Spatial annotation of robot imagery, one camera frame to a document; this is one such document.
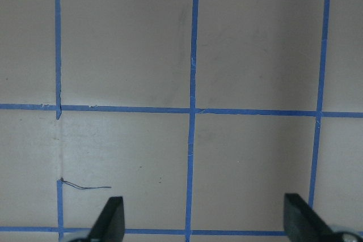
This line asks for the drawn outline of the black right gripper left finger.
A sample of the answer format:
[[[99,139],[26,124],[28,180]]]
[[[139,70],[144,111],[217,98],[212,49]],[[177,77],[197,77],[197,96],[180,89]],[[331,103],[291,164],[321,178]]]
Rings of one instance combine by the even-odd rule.
[[[124,201],[110,197],[102,209],[86,241],[122,242],[125,235]]]

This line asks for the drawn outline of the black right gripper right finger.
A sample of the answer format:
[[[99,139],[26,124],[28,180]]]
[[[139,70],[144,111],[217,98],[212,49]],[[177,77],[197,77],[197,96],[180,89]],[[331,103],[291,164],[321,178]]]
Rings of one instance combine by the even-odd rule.
[[[283,226],[292,242],[337,241],[333,230],[297,193],[284,195]]]

